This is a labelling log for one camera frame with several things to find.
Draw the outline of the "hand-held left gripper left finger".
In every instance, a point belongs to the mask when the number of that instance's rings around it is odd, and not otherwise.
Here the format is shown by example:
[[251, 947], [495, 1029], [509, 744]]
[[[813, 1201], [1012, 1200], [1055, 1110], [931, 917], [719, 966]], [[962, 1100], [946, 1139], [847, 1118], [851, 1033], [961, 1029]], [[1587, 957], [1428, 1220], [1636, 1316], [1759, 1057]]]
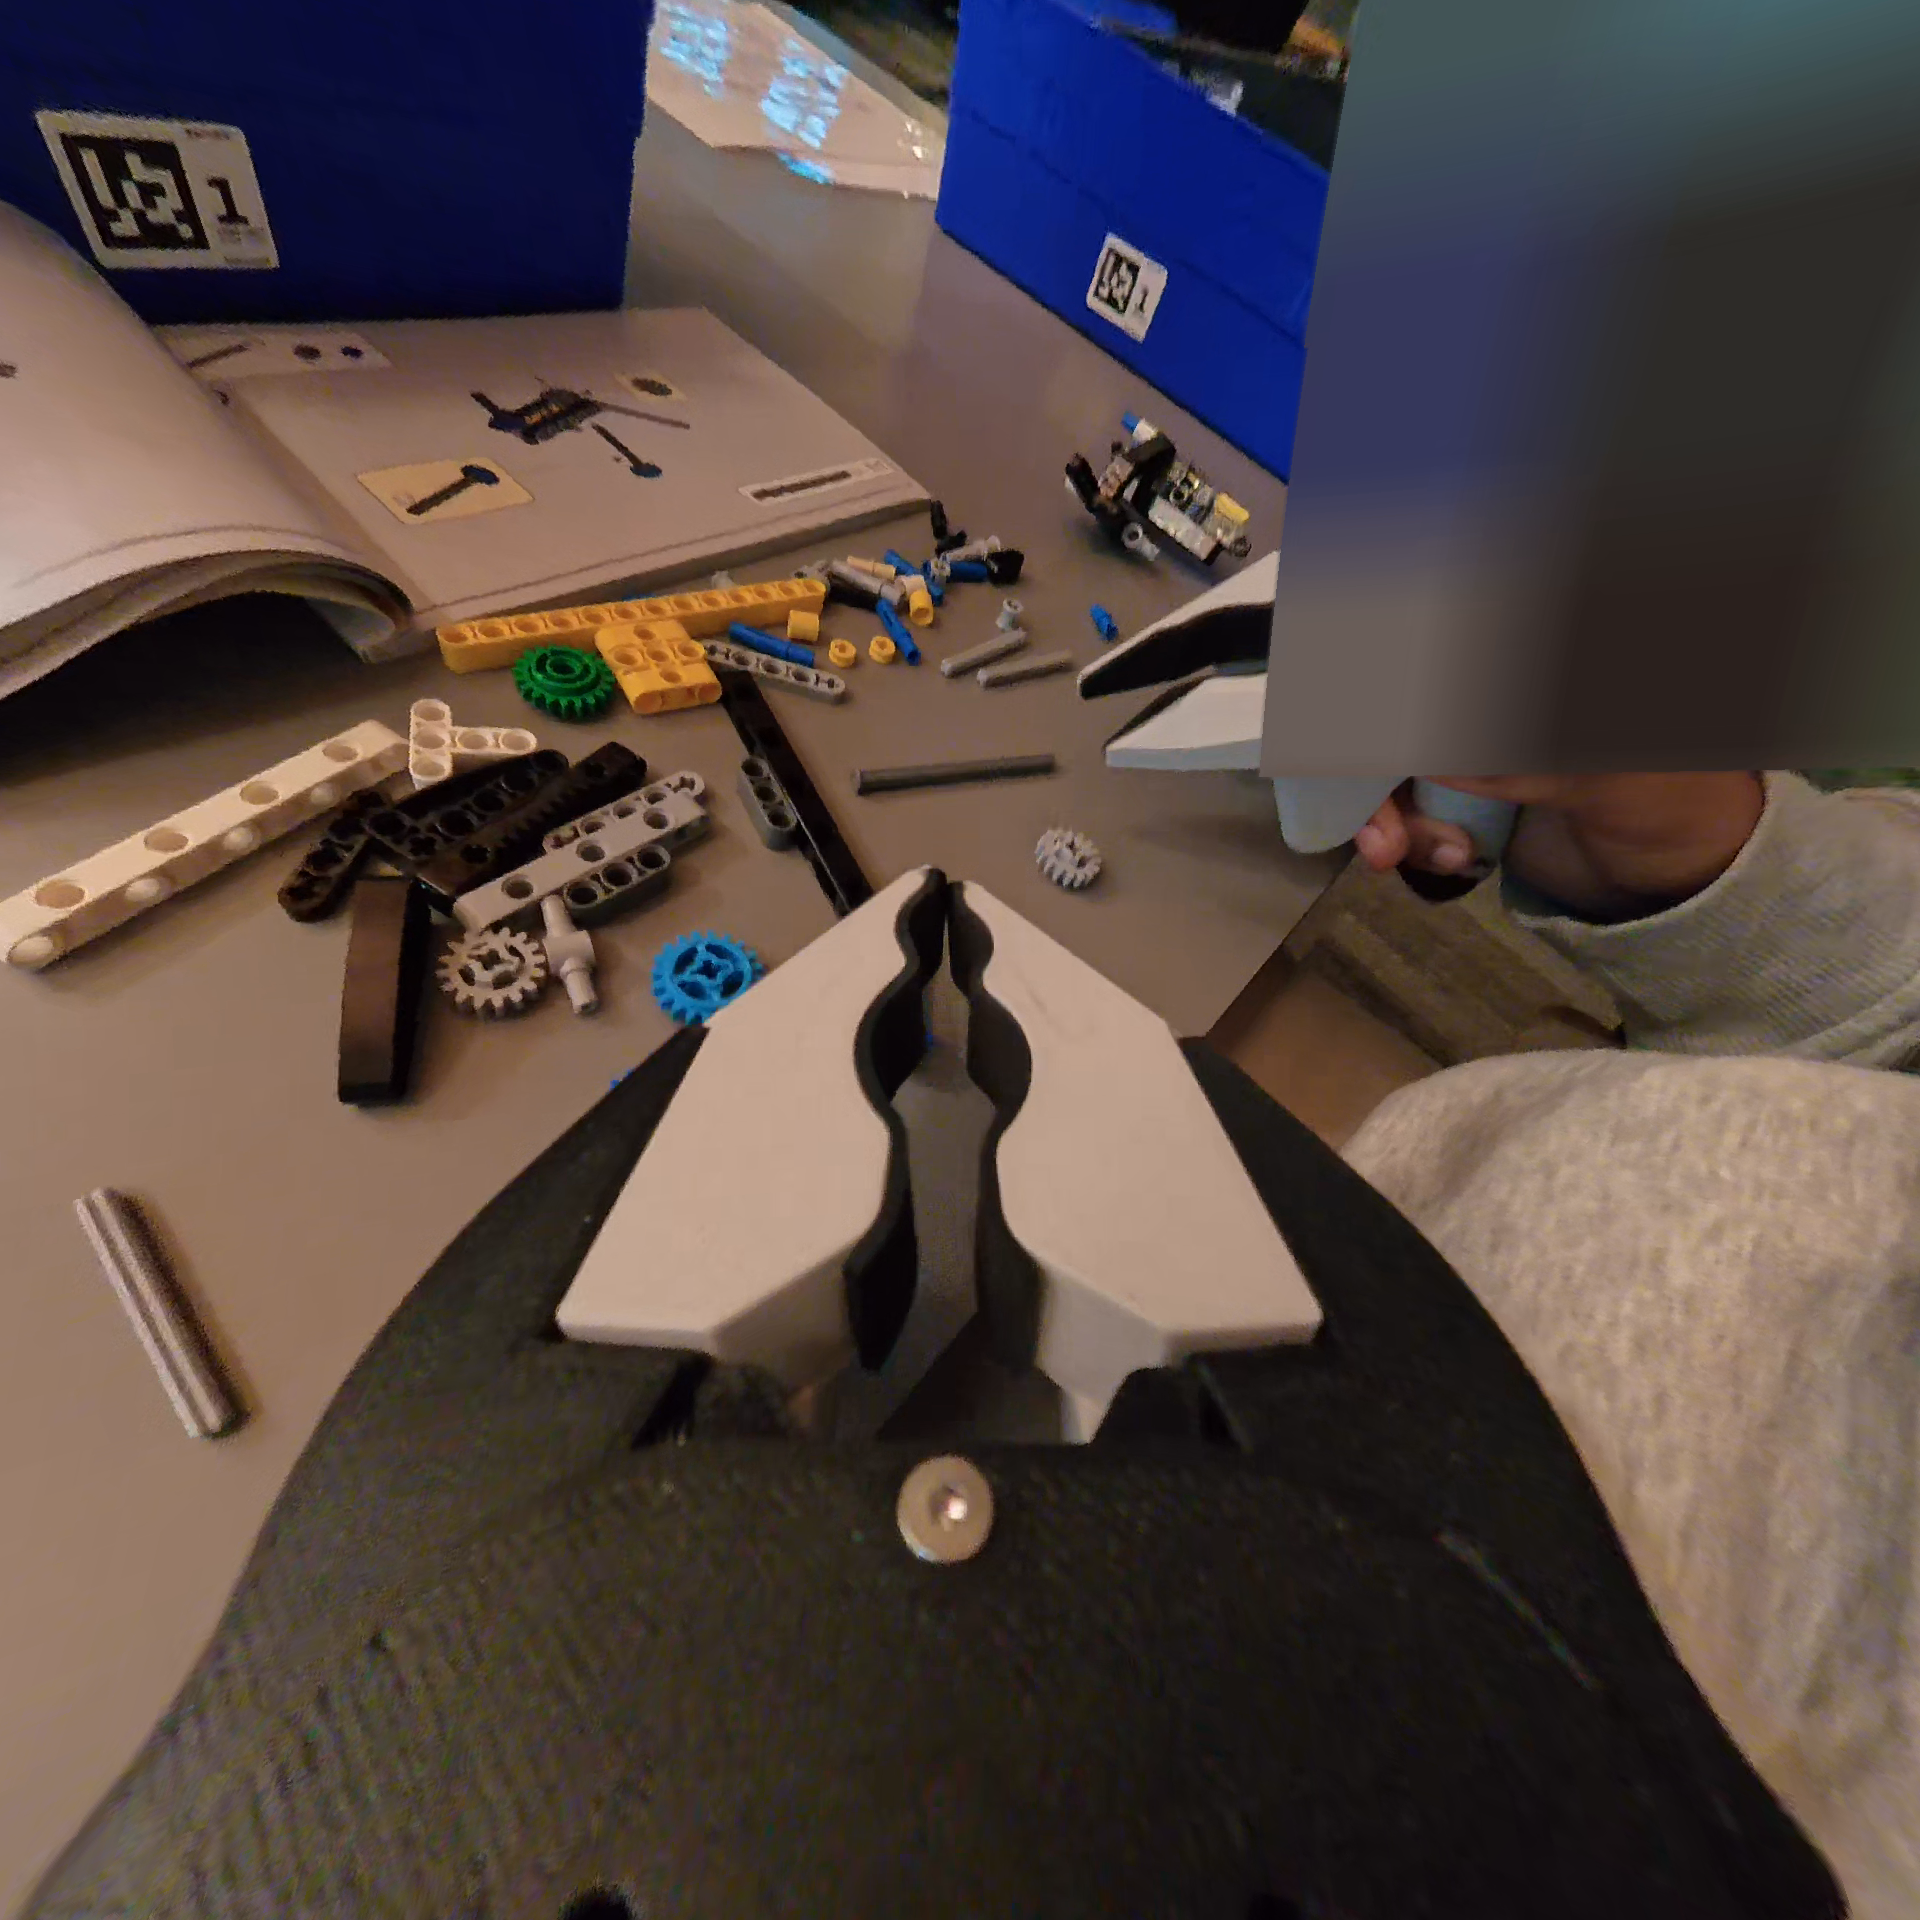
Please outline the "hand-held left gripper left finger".
[[788, 1392], [881, 1369], [919, 1285], [906, 1125], [946, 876], [915, 869], [706, 1021], [559, 1308]]

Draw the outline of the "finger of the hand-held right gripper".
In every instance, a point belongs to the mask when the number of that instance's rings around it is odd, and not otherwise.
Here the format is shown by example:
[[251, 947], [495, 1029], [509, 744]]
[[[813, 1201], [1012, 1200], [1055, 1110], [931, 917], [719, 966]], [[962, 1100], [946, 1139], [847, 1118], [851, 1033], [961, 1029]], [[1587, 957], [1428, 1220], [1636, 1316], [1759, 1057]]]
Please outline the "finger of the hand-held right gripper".
[[1165, 688], [1218, 670], [1264, 670], [1273, 644], [1280, 551], [1117, 639], [1077, 675], [1083, 701]]
[[1266, 671], [1208, 671], [1165, 688], [1105, 742], [1105, 764], [1149, 773], [1256, 773]]

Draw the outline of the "person's right forearm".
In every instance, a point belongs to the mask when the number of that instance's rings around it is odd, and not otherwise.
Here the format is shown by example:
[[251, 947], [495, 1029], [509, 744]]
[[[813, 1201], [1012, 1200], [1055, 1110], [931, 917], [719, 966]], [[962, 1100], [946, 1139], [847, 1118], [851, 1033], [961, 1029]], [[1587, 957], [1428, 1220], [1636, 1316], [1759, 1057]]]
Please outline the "person's right forearm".
[[1735, 861], [1682, 902], [1602, 918], [1503, 873], [1504, 909], [1615, 1003], [1623, 1046], [1915, 1071], [1917, 800], [1764, 774]]

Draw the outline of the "small lego assembly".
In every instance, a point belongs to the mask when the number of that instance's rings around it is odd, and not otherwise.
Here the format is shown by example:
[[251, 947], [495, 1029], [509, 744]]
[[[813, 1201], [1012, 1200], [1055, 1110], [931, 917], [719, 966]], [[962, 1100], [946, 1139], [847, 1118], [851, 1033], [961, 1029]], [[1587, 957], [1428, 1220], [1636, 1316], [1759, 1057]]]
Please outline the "small lego assembly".
[[1248, 510], [1139, 413], [1121, 417], [1121, 433], [1100, 463], [1074, 453], [1063, 477], [1096, 527], [1124, 555], [1156, 560], [1176, 548], [1202, 568], [1252, 558]]

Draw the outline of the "dark grey lego axle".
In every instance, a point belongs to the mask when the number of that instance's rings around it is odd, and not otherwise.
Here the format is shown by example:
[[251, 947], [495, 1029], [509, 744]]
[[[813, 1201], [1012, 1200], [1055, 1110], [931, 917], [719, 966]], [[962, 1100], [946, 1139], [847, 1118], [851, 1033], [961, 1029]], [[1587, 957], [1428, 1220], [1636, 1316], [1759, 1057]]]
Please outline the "dark grey lego axle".
[[852, 791], [858, 798], [885, 798], [969, 783], [1040, 779], [1055, 776], [1057, 773], [1058, 759], [1049, 751], [938, 759], [860, 767], [852, 773]]

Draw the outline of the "pile of small lego pins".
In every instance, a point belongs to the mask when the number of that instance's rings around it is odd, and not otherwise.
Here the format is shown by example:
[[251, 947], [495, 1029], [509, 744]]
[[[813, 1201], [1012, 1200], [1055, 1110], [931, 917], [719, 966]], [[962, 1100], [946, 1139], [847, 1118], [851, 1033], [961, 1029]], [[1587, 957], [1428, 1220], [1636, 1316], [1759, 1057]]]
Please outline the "pile of small lego pins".
[[824, 584], [825, 600], [872, 613], [881, 632], [896, 639], [903, 662], [921, 660], [921, 632], [944, 611], [954, 588], [1011, 589], [1023, 582], [1025, 551], [1000, 534], [971, 537], [951, 521], [940, 499], [925, 503], [925, 551], [907, 555], [895, 545], [877, 558], [841, 555], [813, 560], [800, 579]]

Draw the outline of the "long black lego beam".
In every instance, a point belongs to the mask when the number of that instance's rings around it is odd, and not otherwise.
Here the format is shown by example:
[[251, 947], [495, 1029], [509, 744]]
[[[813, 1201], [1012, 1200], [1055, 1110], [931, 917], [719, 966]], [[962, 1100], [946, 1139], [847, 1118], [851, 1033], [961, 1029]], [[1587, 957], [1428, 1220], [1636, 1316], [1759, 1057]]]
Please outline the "long black lego beam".
[[799, 846], [837, 917], [874, 899], [874, 883], [860, 865], [820, 785], [768, 707], [762, 684], [737, 667], [719, 671], [722, 707], [747, 757], [763, 760], [799, 817]]

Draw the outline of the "black curved lego beam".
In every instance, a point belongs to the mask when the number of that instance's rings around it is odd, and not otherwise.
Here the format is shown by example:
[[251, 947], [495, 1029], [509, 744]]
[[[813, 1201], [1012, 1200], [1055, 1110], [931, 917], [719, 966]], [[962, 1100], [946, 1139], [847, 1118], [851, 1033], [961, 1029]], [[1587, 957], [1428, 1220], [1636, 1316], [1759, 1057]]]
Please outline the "black curved lego beam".
[[353, 1109], [407, 1096], [425, 1003], [431, 902], [416, 879], [360, 879], [348, 907], [338, 1100]]

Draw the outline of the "thin grey lego beam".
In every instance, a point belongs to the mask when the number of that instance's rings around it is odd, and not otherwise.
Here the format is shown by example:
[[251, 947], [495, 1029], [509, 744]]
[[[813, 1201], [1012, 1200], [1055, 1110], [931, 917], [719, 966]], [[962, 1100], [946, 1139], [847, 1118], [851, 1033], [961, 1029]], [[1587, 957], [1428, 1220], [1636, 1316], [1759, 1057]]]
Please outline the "thin grey lego beam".
[[812, 662], [792, 662], [720, 637], [706, 637], [703, 647], [713, 671], [728, 670], [768, 680], [819, 704], [841, 704], [849, 696], [847, 678]]

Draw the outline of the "small white lego beam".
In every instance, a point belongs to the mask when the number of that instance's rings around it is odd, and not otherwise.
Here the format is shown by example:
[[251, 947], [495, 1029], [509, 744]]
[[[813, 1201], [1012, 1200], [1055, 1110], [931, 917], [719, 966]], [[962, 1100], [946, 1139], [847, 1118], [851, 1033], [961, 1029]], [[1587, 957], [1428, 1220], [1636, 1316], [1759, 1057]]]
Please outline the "small white lego beam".
[[407, 776], [415, 791], [481, 765], [540, 751], [536, 731], [460, 725], [442, 699], [416, 699], [407, 713]]

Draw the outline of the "green lego gear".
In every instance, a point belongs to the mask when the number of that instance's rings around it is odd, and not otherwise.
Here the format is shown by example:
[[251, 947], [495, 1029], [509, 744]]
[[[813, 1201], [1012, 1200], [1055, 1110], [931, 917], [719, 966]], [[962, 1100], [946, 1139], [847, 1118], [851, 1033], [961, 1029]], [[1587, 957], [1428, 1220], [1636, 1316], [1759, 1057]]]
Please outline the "green lego gear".
[[563, 725], [603, 715], [617, 695], [617, 675], [594, 648], [546, 643], [516, 656], [513, 680], [519, 696]]

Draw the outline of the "long yellow lego beam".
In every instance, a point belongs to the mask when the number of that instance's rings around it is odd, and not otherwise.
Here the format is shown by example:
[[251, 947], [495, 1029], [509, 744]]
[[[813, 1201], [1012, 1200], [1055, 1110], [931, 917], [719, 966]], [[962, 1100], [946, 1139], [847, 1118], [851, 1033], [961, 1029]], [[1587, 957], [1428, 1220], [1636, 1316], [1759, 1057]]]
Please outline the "long yellow lego beam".
[[525, 651], [545, 644], [568, 644], [594, 653], [596, 635], [616, 627], [665, 623], [691, 639], [728, 635], [731, 627], [754, 627], [785, 635], [788, 617], [796, 613], [819, 615], [825, 607], [825, 593], [824, 580], [793, 576], [581, 607], [490, 615], [437, 628], [437, 643], [451, 671], [471, 675], [513, 665]]

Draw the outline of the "lego instruction booklet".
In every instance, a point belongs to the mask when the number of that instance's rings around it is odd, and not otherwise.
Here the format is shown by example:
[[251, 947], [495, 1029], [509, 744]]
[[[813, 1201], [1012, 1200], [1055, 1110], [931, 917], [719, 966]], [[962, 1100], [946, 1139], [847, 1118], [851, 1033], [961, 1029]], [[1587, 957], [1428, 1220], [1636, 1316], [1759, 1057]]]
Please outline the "lego instruction booklet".
[[929, 501], [703, 309], [152, 329], [5, 208], [3, 320], [5, 692], [232, 593], [377, 660]]

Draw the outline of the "person's right hand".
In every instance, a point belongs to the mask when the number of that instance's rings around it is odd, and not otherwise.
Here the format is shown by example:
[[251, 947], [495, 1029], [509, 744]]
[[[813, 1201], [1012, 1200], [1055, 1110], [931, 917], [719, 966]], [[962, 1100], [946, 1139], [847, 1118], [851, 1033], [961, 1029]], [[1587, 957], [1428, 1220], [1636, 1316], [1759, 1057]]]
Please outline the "person's right hand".
[[1522, 917], [1597, 925], [1667, 911], [1724, 876], [1760, 825], [1760, 773], [1447, 776], [1516, 820], [1503, 902]]

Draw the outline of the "blue bin with tag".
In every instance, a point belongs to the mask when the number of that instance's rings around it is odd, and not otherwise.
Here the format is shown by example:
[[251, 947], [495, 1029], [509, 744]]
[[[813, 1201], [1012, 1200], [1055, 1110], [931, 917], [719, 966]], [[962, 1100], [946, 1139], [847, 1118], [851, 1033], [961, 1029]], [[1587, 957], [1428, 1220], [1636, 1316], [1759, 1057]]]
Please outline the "blue bin with tag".
[[1130, 33], [1164, 21], [962, 4], [935, 219], [1284, 480], [1328, 169]]
[[5, 3], [5, 204], [152, 324], [617, 305], [653, 15]]

